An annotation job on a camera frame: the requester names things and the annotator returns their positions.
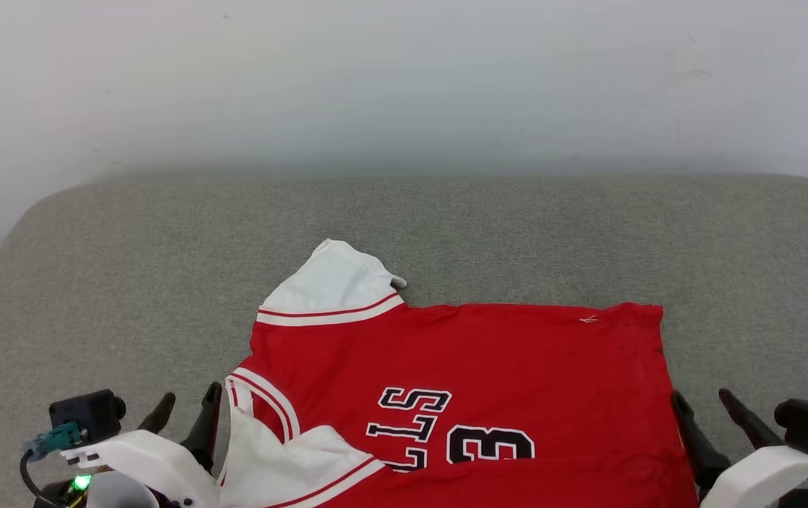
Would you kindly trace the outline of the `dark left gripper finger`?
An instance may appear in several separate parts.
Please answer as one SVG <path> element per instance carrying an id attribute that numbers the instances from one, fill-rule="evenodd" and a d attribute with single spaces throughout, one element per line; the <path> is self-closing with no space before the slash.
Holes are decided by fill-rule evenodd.
<path id="1" fill-rule="evenodd" d="M 176 402 L 176 395 L 173 392 L 166 392 L 155 408 L 143 418 L 141 424 L 138 426 L 139 430 L 151 432 L 158 435 L 169 422 L 169 417 L 174 410 Z"/>
<path id="2" fill-rule="evenodd" d="M 206 472 L 212 472 L 219 432 L 219 416 L 223 386 L 211 382 L 200 403 L 200 413 L 181 446 L 186 448 Z"/>

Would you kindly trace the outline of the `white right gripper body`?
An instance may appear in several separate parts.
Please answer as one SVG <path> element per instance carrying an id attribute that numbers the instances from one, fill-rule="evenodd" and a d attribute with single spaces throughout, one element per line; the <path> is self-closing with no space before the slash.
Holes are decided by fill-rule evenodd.
<path id="1" fill-rule="evenodd" d="M 722 472 L 701 507 L 771 507 L 808 479 L 808 454 L 762 447 Z"/>

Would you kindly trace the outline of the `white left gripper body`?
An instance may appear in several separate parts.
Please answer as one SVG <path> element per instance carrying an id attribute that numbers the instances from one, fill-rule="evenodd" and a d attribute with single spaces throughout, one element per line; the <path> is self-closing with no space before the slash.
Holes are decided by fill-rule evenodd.
<path id="1" fill-rule="evenodd" d="M 220 506 L 220 487 L 191 451 L 146 430 L 62 450 L 61 456 L 81 469 L 107 466 L 169 501 L 188 500 L 191 507 Z"/>

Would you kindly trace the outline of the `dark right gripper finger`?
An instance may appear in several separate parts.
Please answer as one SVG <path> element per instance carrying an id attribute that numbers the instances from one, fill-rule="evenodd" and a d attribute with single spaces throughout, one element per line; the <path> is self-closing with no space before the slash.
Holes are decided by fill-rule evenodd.
<path id="1" fill-rule="evenodd" d="M 742 429 L 754 449 L 784 446 L 784 440 L 729 389 L 719 389 L 718 398 L 730 419 Z"/>
<path id="2" fill-rule="evenodd" d="M 694 411 L 678 390 L 671 395 L 671 405 L 677 418 L 679 434 L 693 470 L 694 482 L 700 495 L 707 495 L 718 477 L 732 463 L 729 457 L 716 450 L 695 421 Z"/>

